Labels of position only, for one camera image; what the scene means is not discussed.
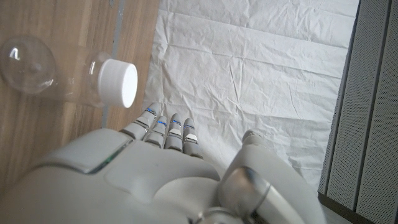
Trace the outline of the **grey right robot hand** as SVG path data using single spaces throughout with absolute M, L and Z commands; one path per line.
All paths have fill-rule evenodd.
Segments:
M 252 130 L 224 175 L 195 123 L 150 105 L 37 161 L 1 198 L 2 223 L 325 223 L 316 194 Z

